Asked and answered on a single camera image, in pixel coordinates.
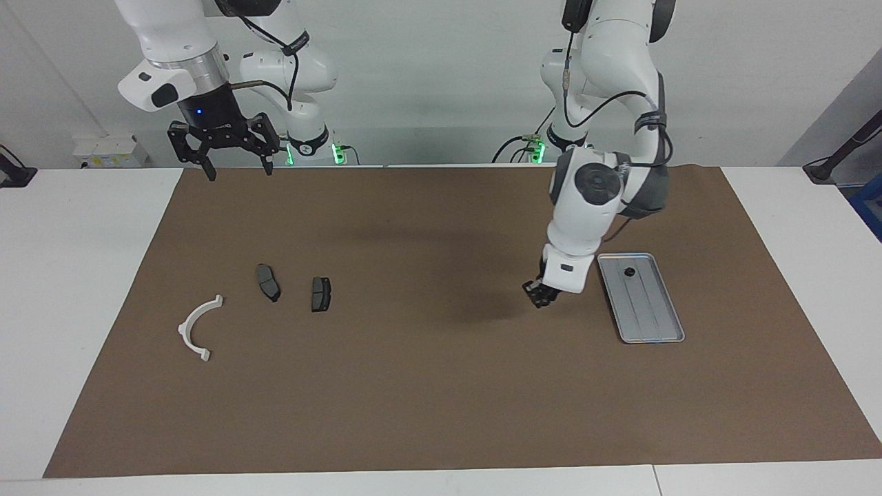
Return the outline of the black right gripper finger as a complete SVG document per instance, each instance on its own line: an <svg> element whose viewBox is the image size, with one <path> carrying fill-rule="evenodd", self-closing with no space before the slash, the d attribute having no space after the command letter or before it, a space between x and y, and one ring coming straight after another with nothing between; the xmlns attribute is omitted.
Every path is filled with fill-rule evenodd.
<svg viewBox="0 0 882 496"><path fill-rule="evenodd" d="M258 114L249 120L249 130L255 136L253 153L260 157L261 167L265 175L271 176L274 172L274 154L280 151L280 139L275 131L273 123L267 114Z"/></svg>
<svg viewBox="0 0 882 496"><path fill-rule="evenodd" d="M207 131L193 127L189 123L173 121L168 125L168 139L178 160L181 163L198 165L208 181L214 182L216 169L209 157L211 147L207 143L207 137L210 137Z"/></svg>

